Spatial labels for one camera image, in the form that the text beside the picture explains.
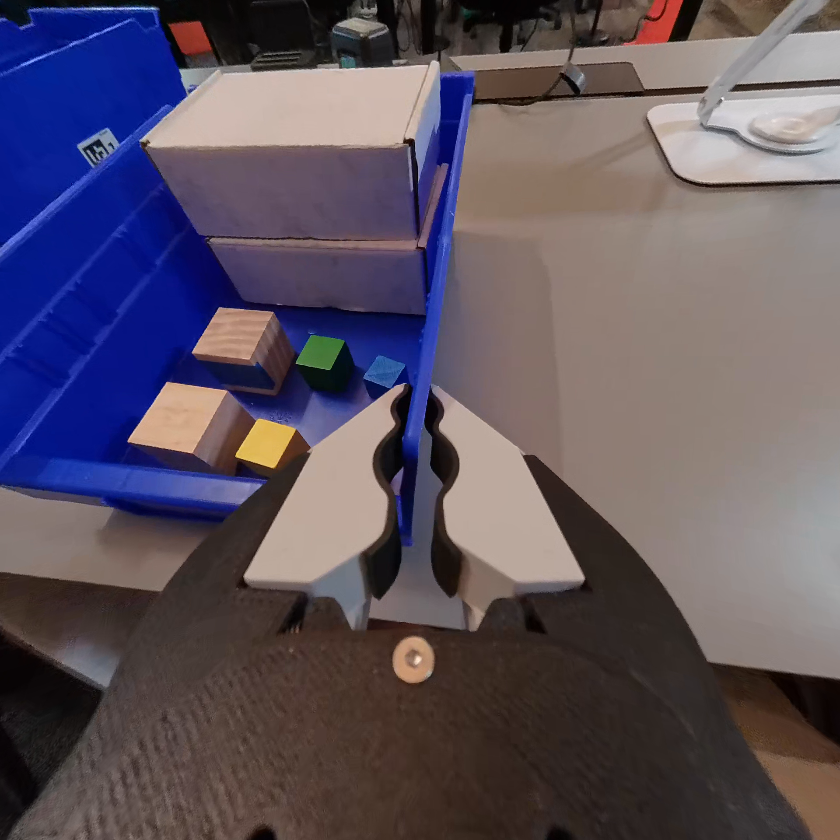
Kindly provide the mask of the white cardboard box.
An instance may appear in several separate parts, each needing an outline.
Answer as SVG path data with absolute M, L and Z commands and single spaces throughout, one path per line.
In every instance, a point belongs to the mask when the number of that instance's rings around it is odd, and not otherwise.
M 141 144 L 205 237 L 410 240 L 438 166 L 426 65 L 215 72 Z
M 211 237 L 207 243 L 244 301 L 423 316 L 447 179 L 448 164 L 442 163 L 417 239 Z

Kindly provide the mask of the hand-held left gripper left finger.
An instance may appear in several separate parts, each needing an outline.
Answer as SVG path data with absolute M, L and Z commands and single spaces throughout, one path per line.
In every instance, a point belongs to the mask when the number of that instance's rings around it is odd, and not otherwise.
M 245 572 L 260 590 L 332 598 L 353 630 L 391 588 L 402 541 L 392 483 L 403 469 L 409 384 L 312 447 Z

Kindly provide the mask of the grey electronic device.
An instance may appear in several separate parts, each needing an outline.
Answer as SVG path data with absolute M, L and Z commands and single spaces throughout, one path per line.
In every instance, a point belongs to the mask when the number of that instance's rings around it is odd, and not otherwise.
M 378 20 L 348 18 L 332 27 L 332 55 L 341 69 L 391 67 L 395 58 L 391 31 Z

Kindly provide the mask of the grey desk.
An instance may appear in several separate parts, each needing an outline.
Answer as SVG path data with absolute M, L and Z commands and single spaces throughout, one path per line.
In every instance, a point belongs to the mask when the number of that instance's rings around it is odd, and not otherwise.
M 838 678 L 838 184 L 703 186 L 656 96 L 480 103 L 432 384 L 630 542 L 713 663 Z M 423 424 L 413 547 L 371 616 L 452 626 Z M 215 521 L 2 486 L 13 574 L 158 592 Z

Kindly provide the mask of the yellow cube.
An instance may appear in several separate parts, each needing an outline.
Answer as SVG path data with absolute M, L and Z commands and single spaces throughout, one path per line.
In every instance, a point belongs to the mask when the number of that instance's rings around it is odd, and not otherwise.
M 296 428 L 260 418 L 238 447 L 236 459 L 258 476 L 269 478 L 309 450 L 310 444 Z

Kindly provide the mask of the black electronic device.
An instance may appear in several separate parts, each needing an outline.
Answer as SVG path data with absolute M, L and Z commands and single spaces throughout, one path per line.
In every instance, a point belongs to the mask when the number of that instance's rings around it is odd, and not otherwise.
M 262 49 L 250 62 L 251 71 L 302 70 L 318 66 L 314 49 Z

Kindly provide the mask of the blue cube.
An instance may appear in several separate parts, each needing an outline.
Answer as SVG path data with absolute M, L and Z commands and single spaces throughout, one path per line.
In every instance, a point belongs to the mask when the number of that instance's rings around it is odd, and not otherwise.
M 372 401 L 379 399 L 392 388 L 410 384 L 408 370 L 403 362 L 378 355 L 364 373 L 363 385 Z

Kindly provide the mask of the green cube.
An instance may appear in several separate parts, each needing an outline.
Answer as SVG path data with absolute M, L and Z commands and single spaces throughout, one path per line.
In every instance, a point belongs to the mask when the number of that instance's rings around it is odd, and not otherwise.
M 303 380 L 315 392 L 342 393 L 354 374 L 354 359 L 342 339 L 311 334 L 296 361 Z

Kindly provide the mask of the blue plastic bin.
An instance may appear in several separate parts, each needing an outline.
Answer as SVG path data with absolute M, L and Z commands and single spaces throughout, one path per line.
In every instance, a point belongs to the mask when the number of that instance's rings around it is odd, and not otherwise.
M 412 537 L 420 439 L 432 384 L 459 177 L 475 75 L 443 75 L 438 162 L 448 165 L 430 237 L 433 271 L 421 317 L 274 307 L 296 350 L 311 335 L 344 340 L 355 370 L 318 394 L 292 372 L 279 395 L 239 394 L 252 416 L 296 425 L 315 445 L 361 412 L 378 355 L 406 365 L 404 540 Z M 211 249 L 141 149 L 165 104 L 117 150 L 2 247 L 2 486 L 141 516 L 221 522 L 264 480 L 163 467 L 131 446 L 167 382 L 219 387 L 192 356 L 218 308 L 245 307 Z
M 36 7 L 1 23 L 1 241 L 92 167 L 77 144 L 125 141 L 186 96 L 155 7 Z

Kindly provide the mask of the person's khaki pants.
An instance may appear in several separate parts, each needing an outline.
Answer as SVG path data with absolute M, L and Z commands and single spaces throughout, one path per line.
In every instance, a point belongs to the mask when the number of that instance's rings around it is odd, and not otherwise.
M 839 838 L 839 748 L 764 672 L 714 665 L 731 716 L 814 838 Z

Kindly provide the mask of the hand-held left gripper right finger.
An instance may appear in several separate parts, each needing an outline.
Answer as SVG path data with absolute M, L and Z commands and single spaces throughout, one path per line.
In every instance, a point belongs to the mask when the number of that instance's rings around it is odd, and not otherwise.
M 499 599 L 578 590 L 585 582 L 525 454 L 433 385 L 426 428 L 441 481 L 430 558 L 434 578 L 475 632 Z

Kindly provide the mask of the wooden block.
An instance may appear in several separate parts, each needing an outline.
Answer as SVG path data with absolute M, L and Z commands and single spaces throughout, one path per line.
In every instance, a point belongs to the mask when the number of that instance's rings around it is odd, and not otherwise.
M 219 308 L 192 348 L 230 392 L 277 396 L 297 358 L 272 311 Z
M 232 476 L 255 423 L 226 390 L 168 382 L 128 442 L 166 467 Z

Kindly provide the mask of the black white marker tag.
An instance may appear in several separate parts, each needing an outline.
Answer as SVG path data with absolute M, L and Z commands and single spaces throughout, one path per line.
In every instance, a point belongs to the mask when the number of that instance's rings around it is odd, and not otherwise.
M 109 128 L 105 128 L 80 141 L 77 149 L 90 167 L 97 167 L 119 146 L 120 141 L 114 133 Z

